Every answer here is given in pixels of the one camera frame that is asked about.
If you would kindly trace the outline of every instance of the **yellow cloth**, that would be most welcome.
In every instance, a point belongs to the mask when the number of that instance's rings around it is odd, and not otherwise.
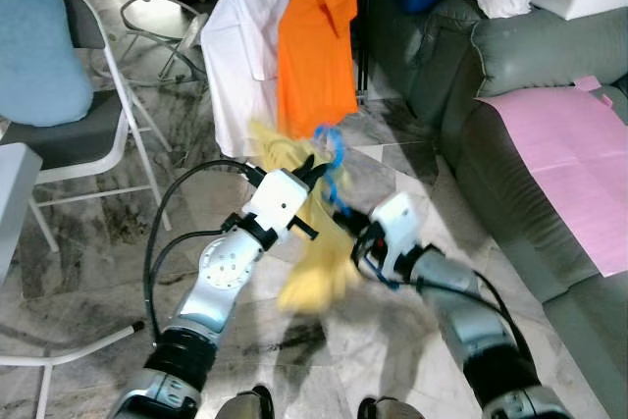
[[[259,123],[251,125],[259,143],[260,165],[266,171],[285,168],[293,170],[314,154],[314,166],[330,162],[308,141],[295,141]],[[340,169],[336,175],[339,186],[348,185],[348,176]],[[332,219],[333,208],[323,196],[320,179],[299,210],[297,216],[318,231],[318,236],[305,241],[303,254],[294,266],[279,296],[282,309],[319,313],[341,299],[349,286],[357,284],[359,273],[351,261],[353,241]]]

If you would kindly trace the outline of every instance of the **black cable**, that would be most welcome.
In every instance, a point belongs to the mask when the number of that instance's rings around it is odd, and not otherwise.
[[[435,288],[435,289],[440,289],[442,291],[449,291],[451,293],[461,294],[461,295],[467,297],[468,299],[471,299],[471,300],[473,300],[473,301],[475,301],[477,303],[480,303],[480,304],[486,306],[487,308],[492,309],[493,311],[495,311],[499,316],[501,316],[501,318],[503,318],[503,320],[506,323],[508,323],[508,326],[510,327],[510,330],[512,331],[512,334],[515,337],[515,342],[516,342],[517,347],[519,348],[519,351],[521,352],[521,354],[526,358],[526,360],[528,360],[531,363],[531,365],[533,367],[535,367],[534,358],[532,357],[532,352],[530,352],[530,347],[528,346],[528,343],[525,341],[525,338],[523,337],[523,334],[521,334],[521,331],[519,331],[519,328],[515,324],[514,320],[512,319],[510,314],[508,313],[507,309],[505,311],[502,311],[500,306],[495,306],[494,304],[488,302],[482,296],[479,296],[477,294],[473,294],[473,293],[464,291],[462,289],[448,287],[447,285],[441,285],[441,284],[437,284],[435,282],[430,282],[429,280],[425,280],[423,278],[419,278],[417,280],[417,282],[416,282],[416,289],[417,289],[417,291],[420,292],[420,289],[422,287]],[[501,298],[499,298],[499,295],[497,295],[497,298],[498,298],[498,302],[497,303],[503,303],[503,301],[501,301]]]
[[[159,255],[155,259],[155,263],[153,264],[153,267],[150,271],[150,276],[148,279],[150,288],[149,288],[149,293],[148,293],[149,302],[147,303],[148,305],[146,309],[148,310],[148,319],[150,320],[153,333],[161,333],[161,329],[159,328],[159,323],[157,321],[157,315],[155,314],[155,302],[154,302],[155,284],[157,283],[159,270],[161,269],[161,266],[164,263],[164,260],[166,260],[166,257],[168,256],[170,251],[176,245],[192,237],[218,236],[223,233],[224,233],[223,231],[195,231],[193,233],[185,233],[184,235],[175,237],[173,240],[168,242],[168,245],[166,247],[161,249],[161,252],[159,252]]]
[[[154,313],[154,307],[152,306],[152,299],[150,296],[150,271],[152,265],[152,257],[153,257],[153,249],[155,246],[155,239],[157,238],[157,232],[159,231],[159,226],[161,224],[161,218],[164,214],[164,209],[170,200],[172,194],[181,186],[183,182],[189,179],[194,174],[204,171],[206,169],[210,169],[212,167],[219,166],[227,166],[238,169],[242,174],[245,174],[248,180],[255,186],[259,185],[259,182],[255,182],[255,179],[261,180],[262,171],[260,169],[252,168],[247,166],[246,164],[242,164],[238,161],[230,161],[227,159],[219,159],[216,161],[209,161],[199,164],[198,166],[190,169],[185,174],[176,179],[166,190],[164,196],[161,199],[161,203],[159,204],[159,208],[157,208],[157,213],[155,214],[155,218],[153,219],[153,224],[150,229],[150,235],[148,236],[148,242],[146,243],[146,252],[144,254],[144,268],[143,268],[143,290],[144,290],[144,304],[146,306],[146,312]],[[159,331],[156,330],[156,326],[153,325],[153,338],[154,341],[157,342],[160,337]]]
[[[506,315],[506,318],[504,318],[504,319],[506,319],[506,321],[508,321],[508,320],[510,321],[508,323],[510,325],[510,330],[512,331],[512,335],[514,336],[514,339],[517,342],[517,347],[519,347],[519,350],[521,351],[521,354],[523,356],[525,356],[528,359],[528,361],[530,361],[530,363],[532,363],[532,365],[534,366],[534,359],[532,357],[532,351],[530,350],[530,346],[526,342],[526,339],[523,337],[523,334],[521,333],[521,331],[519,331],[519,328],[517,327],[517,325],[515,324],[514,320],[512,319],[512,316],[510,316],[510,312],[508,311],[508,308],[506,307],[506,304],[501,299],[501,296],[499,296],[499,293],[497,292],[497,289],[489,281],[489,279],[487,279],[480,272],[474,270],[473,273],[476,275],[476,277],[478,277],[484,283],[484,285],[487,286],[487,288],[489,289],[489,291],[491,292],[491,294],[495,298],[495,301],[497,302],[497,305],[499,306],[499,309],[501,309],[501,311]]]

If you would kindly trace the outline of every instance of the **sofa cushion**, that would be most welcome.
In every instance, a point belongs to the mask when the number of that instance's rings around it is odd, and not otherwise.
[[[613,87],[616,108],[628,106]],[[455,168],[460,189],[531,292],[547,301],[598,273],[517,153],[498,112],[468,99]]]
[[[628,72],[628,8],[569,22],[539,9],[480,22],[471,41],[484,70],[474,95],[569,85],[584,76],[613,83]]]
[[[628,273],[590,277],[544,308],[608,415],[625,419]]]
[[[101,90],[82,120],[46,128],[11,123],[0,144],[27,144],[43,160],[42,171],[93,162],[111,152],[121,114],[118,93]]]

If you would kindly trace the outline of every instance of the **gray chair seat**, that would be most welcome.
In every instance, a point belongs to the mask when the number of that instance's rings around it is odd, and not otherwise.
[[[50,128],[10,124],[0,142],[26,144],[43,160],[42,171],[85,164],[111,152],[121,115],[122,104],[115,90],[95,92],[82,120]]]

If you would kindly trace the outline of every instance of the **gray sofa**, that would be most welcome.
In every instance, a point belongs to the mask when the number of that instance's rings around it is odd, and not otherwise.
[[[544,10],[488,20],[473,0],[442,0],[420,15],[373,0],[370,17],[372,56],[439,137],[462,193],[542,302],[609,416],[626,419],[628,273],[599,274],[497,112],[474,97],[595,75],[628,123],[628,9],[570,22]]]

